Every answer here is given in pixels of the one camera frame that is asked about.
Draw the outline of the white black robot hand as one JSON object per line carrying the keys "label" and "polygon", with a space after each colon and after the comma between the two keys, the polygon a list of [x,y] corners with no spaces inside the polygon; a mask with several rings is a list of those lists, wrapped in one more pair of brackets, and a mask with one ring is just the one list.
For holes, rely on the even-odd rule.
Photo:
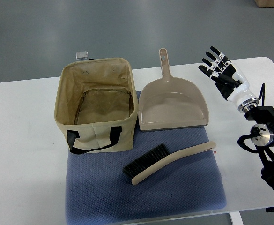
{"label": "white black robot hand", "polygon": [[225,54],[215,47],[206,51],[209,59],[203,58],[204,65],[199,70],[215,82],[222,97],[232,102],[238,111],[246,113],[257,107],[259,99],[250,91],[250,85],[244,73]]}

